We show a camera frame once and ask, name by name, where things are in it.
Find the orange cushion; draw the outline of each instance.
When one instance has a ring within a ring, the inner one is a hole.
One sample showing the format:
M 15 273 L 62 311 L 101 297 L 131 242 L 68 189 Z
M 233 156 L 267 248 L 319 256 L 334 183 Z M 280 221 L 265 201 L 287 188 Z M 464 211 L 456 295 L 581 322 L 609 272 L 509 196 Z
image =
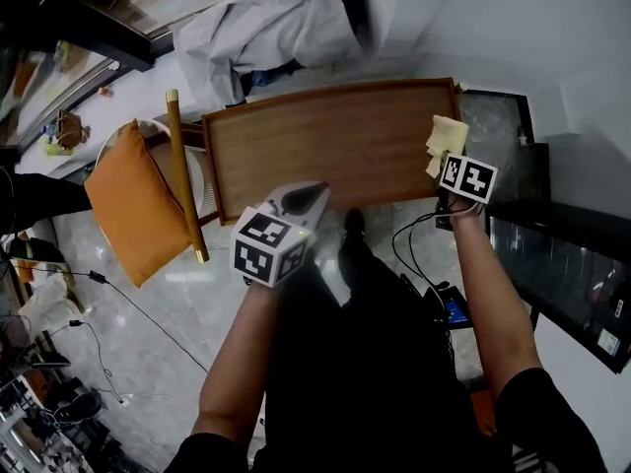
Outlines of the orange cushion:
M 186 218 L 136 120 L 122 131 L 85 187 L 97 222 L 136 287 L 190 245 Z

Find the wooden rod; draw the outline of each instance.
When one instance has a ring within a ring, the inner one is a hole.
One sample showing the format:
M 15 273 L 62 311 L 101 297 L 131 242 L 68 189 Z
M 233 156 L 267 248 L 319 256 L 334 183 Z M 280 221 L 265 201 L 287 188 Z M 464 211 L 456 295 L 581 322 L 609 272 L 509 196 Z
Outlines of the wooden rod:
M 208 249 L 204 236 L 199 227 L 197 209 L 193 199 L 193 189 L 188 176 L 188 166 L 186 164 L 186 153 L 184 150 L 184 140 L 181 135 L 181 121 L 179 119 L 179 96 L 177 90 L 167 91 L 167 114 L 169 117 L 169 127 L 171 128 L 171 149 L 174 155 L 175 176 L 179 182 L 182 208 L 188 224 L 188 232 L 193 242 L 193 248 L 197 255 L 199 264 L 208 261 Z

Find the forearm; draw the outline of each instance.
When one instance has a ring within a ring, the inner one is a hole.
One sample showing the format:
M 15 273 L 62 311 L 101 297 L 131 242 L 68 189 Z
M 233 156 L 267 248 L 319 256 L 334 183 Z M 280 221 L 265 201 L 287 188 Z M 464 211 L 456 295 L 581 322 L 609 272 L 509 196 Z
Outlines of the forearm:
M 247 446 L 256 425 L 278 315 L 278 291 L 253 283 L 202 387 L 196 433 Z
M 480 359 L 497 398 L 517 373 L 541 366 L 532 325 L 478 218 L 456 216 L 452 226 Z

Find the black cabinet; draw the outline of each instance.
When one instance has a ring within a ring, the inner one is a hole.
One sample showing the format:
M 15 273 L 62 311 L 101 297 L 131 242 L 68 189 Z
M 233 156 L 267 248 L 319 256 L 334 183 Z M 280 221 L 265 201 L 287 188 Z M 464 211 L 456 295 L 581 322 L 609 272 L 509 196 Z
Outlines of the black cabinet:
M 620 373 L 631 347 L 631 221 L 544 200 L 491 206 L 486 220 L 522 298 Z

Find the yellow cloth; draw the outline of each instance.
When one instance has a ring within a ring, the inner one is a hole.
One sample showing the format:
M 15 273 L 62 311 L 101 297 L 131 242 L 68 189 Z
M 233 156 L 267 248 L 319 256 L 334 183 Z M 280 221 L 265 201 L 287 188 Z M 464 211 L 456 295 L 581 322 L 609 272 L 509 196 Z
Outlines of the yellow cloth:
M 461 155 L 469 127 L 460 121 L 454 121 L 441 115 L 434 116 L 434 129 L 427 139 L 427 153 L 432 156 L 426 172 L 436 178 L 441 172 L 441 158 L 445 151 Z
M 95 218 L 140 287 L 190 245 L 186 218 L 133 121 L 85 182 Z

